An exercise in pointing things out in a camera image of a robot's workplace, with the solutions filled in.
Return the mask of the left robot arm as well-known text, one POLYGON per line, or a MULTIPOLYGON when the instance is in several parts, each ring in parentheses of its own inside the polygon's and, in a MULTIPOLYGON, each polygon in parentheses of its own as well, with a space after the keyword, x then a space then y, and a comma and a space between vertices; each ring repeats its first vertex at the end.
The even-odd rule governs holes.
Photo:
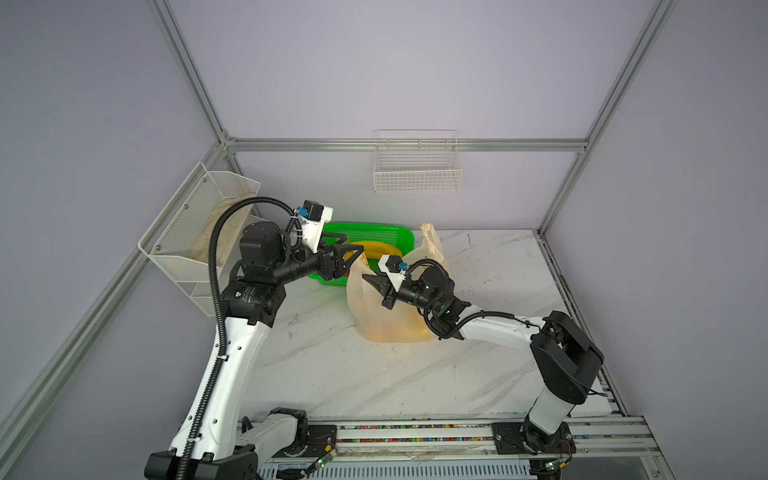
POLYGON ((275 408, 260 423, 236 428, 246 381, 286 298, 287 284, 317 274, 333 280, 347 274, 362 255, 343 234, 327 234, 329 206, 307 200, 297 208, 270 197, 236 201, 213 224, 208 244, 208 274, 216 337, 186 419, 168 449, 147 460, 148 479, 255 479, 261 465, 283 452, 299 456, 308 447, 303 410, 275 408), (274 205, 290 216, 286 227, 258 221, 244 228, 241 259, 227 287, 219 285, 217 248, 234 214, 257 204, 274 205))

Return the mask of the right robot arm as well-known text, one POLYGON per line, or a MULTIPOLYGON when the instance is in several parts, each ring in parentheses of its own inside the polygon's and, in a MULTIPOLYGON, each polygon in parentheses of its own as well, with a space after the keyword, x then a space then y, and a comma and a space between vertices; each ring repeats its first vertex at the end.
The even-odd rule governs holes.
POLYGON ((463 301, 445 267, 431 259, 408 265, 399 256, 385 255, 379 269, 362 278, 381 295, 382 306, 392 310, 402 302, 415 307, 438 339, 528 348, 543 388, 520 426, 520 448, 541 454, 562 442, 565 419, 586 402, 604 363, 601 350, 568 314, 554 310, 545 317, 521 317, 463 301))

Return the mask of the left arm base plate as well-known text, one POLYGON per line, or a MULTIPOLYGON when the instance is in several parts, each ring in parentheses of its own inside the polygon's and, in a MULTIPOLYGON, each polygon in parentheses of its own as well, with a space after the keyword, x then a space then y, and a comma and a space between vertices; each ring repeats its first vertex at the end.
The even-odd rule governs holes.
POLYGON ((335 446, 338 437, 338 427, 333 424, 310 424, 304 446, 295 452, 285 450, 283 455, 288 458, 320 457, 329 446, 335 446))

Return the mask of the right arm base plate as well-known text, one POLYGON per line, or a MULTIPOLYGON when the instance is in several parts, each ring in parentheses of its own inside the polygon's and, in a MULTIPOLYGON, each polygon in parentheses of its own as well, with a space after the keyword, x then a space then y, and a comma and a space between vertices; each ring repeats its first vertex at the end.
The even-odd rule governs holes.
POLYGON ((570 455, 576 451, 573 436, 565 422, 552 434, 544 433, 528 420, 495 422, 491 424, 491 430, 500 455, 570 455))

